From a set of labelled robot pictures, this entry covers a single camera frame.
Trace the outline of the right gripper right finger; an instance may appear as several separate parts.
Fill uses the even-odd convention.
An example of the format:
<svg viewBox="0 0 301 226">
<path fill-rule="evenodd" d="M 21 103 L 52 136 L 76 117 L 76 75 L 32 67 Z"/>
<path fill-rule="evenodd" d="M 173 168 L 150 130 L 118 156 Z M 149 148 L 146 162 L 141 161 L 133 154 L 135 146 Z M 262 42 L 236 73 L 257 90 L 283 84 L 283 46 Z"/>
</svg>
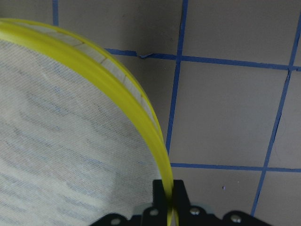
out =
<svg viewBox="0 0 301 226">
<path fill-rule="evenodd" d="M 182 180 L 174 180 L 173 208 L 177 226 L 208 226 L 208 213 L 201 205 L 190 202 Z"/>
</svg>

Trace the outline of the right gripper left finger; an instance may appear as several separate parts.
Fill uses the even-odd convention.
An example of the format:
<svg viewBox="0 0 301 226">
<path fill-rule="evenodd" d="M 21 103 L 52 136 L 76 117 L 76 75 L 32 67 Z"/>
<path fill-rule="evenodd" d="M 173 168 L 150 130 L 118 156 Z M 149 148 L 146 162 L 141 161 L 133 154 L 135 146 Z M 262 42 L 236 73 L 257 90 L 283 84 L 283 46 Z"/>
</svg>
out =
<svg viewBox="0 0 301 226">
<path fill-rule="evenodd" d="M 152 194 L 152 204 L 143 211 L 141 225 L 167 226 L 168 202 L 161 180 L 153 180 Z"/>
</svg>

